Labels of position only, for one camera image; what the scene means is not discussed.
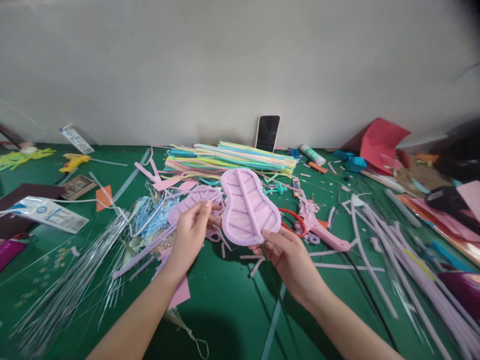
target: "wire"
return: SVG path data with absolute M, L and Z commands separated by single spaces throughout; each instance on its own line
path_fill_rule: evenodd
M 358 277 L 360 278 L 360 281 L 361 283 L 363 284 L 363 287 L 365 288 L 365 291 L 366 293 L 368 294 L 368 297 L 370 298 L 371 302 L 373 303 L 373 307 L 375 308 L 376 310 L 376 313 L 378 314 L 378 317 L 380 318 L 380 321 L 381 323 L 383 324 L 383 327 L 385 328 L 385 331 L 388 335 L 388 337 L 390 338 L 390 342 L 391 342 L 391 345 L 393 347 L 393 349 L 398 353 L 399 352 L 399 349 L 397 347 L 397 344 L 395 343 L 395 340 L 394 340 L 394 337 L 392 335 L 392 333 L 390 332 L 390 329 L 387 325 L 387 322 L 385 321 L 385 318 L 384 316 L 382 315 L 382 312 L 380 311 L 379 309 L 379 306 L 377 305 L 377 302 L 375 301 L 372 293 L 370 292 L 370 289 L 369 287 L 367 286 L 367 283 L 365 282 L 364 280 L 364 277 L 362 276 L 362 274 L 360 273 L 360 270 L 357 268 L 357 266 L 354 264 L 354 261 L 352 260 L 352 258 L 350 257 L 350 255 L 346 252 L 343 253 L 345 255 L 345 257 L 347 258 L 347 260 L 350 262 L 350 264 L 353 266 L 353 268 L 355 269 L 356 273 L 358 274 Z

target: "smartphone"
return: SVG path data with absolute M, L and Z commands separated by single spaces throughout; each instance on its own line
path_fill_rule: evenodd
M 262 115 L 258 118 L 255 148 L 273 153 L 277 143 L 280 116 Z

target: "green cutting mat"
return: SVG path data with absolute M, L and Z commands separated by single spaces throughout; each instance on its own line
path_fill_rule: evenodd
M 49 146 L 57 150 L 54 155 L 39 160 L 31 160 L 15 171 L 5 171 L 0 174 L 3 194 L 8 194 L 21 183 L 53 185 L 61 179 L 62 174 L 58 169 L 65 162 L 62 154 L 76 153 L 77 151 L 70 145 L 45 145 L 41 148 Z M 134 170 L 134 162 L 140 161 L 146 149 L 147 147 L 141 146 L 98 146 L 95 148 L 96 151 L 91 154 L 93 158 L 125 163 L 128 166 L 91 161 L 83 164 L 75 175 L 81 174 L 88 177 L 88 173 L 91 171 L 104 186 L 111 185 L 112 192 L 115 194 Z M 338 158 L 323 150 L 319 150 L 319 152 L 328 161 L 338 160 Z M 165 149 L 154 149 L 153 158 L 159 169 L 163 167 L 165 157 Z M 320 220 L 326 221 L 330 208 L 338 206 L 340 185 L 350 186 L 352 190 L 358 193 L 369 193 L 373 190 L 374 194 L 366 195 L 365 199 L 368 201 L 374 198 L 374 204 L 386 217 L 397 214 L 390 201 L 384 196 L 382 185 L 363 177 L 364 182 L 360 180 L 360 175 L 357 174 L 353 174 L 352 179 L 345 181 L 344 176 L 349 174 L 341 174 L 340 163 L 333 164 L 339 172 L 337 175 L 331 171 L 322 175 L 303 166 L 304 162 L 305 158 L 303 157 L 294 173 L 311 175 L 311 178 L 300 176 L 302 180 L 308 182 L 301 181 L 301 187 L 308 198 L 314 196 L 315 201 L 321 206 L 320 212 L 317 214 Z M 281 181 L 290 184 L 290 180 L 285 177 Z M 146 178 L 139 173 L 116 204 L 124 209 L 130 209 L 136 199 L 148 194 L 145 182 Z M 347 193 L 340 190 L 341 201 L 346 201 L 351 194 L 351 192 Z M 81 199 L 92 199 L 94 196 L 95 192 L 91 191 Z M 282 195 L 272 194 L 270 199 L 278 207 L 292 211 L 297 210 L 298 201 L 292 197 L 290 191 Z M 83 249 L 86 249 L 86 246 L 96 238 L 114 216 L 114 212 L 108 209 L 97 214 L 94 203 L 68 204 L 67 207 L 91 219 L 80 234 L 71 237 L 65 232 L 46 225 L 38 225 L 33 230 L 35 236 L 32 243 L 0 273 L 0 357 L 21 359 L 19 349 L 15 348 L 16 339 L 9 338 L 11 328 L 32 307 L 41 294 L 68 269 L 73 261 L 73 256 L 66 251 L 75 245 L 82 253 Z M 373 251 L 368 240 L 372 236 L 370 229 L 361 220 L 359 221 L 359 227 L 368 258 L 373 266 L 384 268 L 382 256 Z M 339 238 L 348 241 L 352 241 L 354 238 L 351 217 L 343 208 L 339 209 L 332 232 Z M 427 241 L 439 239 L 438 235 L 426 227 L 416 229 L 415 232 Z M 205 247 L 201 250 L 187 274 L 191 299 L 179 305 L 178 311 L 194 336 L 208 342 L 209 359 L 259 359 L 265 344 L 281 281 L 275 273 L 272 273 L 270 264 L 266 262 L 260 266 L 254 278 L 249 278 L 255 260 L 240 260 L 239 256 L 248 255 L 251 252 L 247 248 L 235 247 L 235 245 L 232 248 L 232 252 L 227 251 L 226 259 L 222 259 L 220 243 L 205 241 Z M 60 333 L 51 347 L 46 356 L 47 359 L 84 359 L 150 282 L 155 272 L 155 264 L 150 265 L 134 281 L 127 282 L 124 285 L 121 291 L 122 296 L 118 297 L 115 307 L 106 309 L 99 326 L 99 319 L 104 310 L 102 299 L 105 296 L 106 280 L 110 273 L 109 269 L 112 261 L 119 249 L 120 244 L 118 243 L 100 267 L 98 274 L 87 290 L 86 294 L 88 296 L 78 307 L 72 321 Z M 309 252 L 322 251 L 324 245 L 322 243 L 318 245 L 309 244 L 307 249 Z M 48 257 L 33 263 L 51 250 L 53 251 Z M 352 254 L 351 256 L 357 265 L 363 265 L 357 255 Z M 349 264 L 341 254 L 324 256 L 323 259 L 314 257 L 313 260 L 329 264 Z M 29 266 L 27 269 L 10 279 L 11 276 L 27 266 Z M 333 292 L 375 332 L 388 341 L 385 330 L 368 300 L 357 274 L 350 270 L 326 268 L 320 268 L 319 272 Z M 401 355 L 406 359 L 441 359 L 441 355 L 432 340 L 430 340 L 430 343 L 434 353 L 427 345 L 420 342 L 400 298 L 393 292 L 388 275 L 381 272 L 377 273 L 399 314 L 399 319 L 392 318 L 369 274 L 363 271 L 363 276 L 384 314 Z M 440 338 L 444 341 L 448 350 L 451 351 L 452 357 L 458 359 L 460 355 L 450 340 L 445 326 L 437 320 L 438 316 L 431 310 L 431 304 L 428 301 L 422 303 Z M 284 307 L 293 327 L 303 360 L 341 358 L 315 320 L 288 293 L 285 295 Z M 285 316 L 281 314 L 270 351 L 270 359 L 296 359 L 297 357 Z M 196 344 L 185 331 L 177 331 L 174 325 L 162 321 L 146 351 L 145 359 L 179 358 L 200 359 Z

